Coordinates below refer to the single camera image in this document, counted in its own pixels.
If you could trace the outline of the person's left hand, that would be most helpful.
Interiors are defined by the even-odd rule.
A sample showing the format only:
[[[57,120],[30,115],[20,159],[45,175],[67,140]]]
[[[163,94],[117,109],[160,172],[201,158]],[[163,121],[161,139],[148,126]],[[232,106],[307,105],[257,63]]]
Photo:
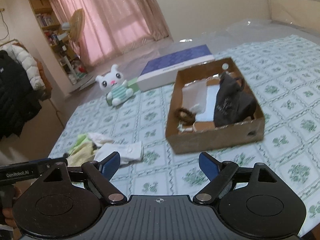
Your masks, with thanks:
[[[12,206],[20,195],[20,189],[14,185],[1,187],[2,215],[4,217],[5,224],[13,229],[16,229],[17,225],[14,220]]]

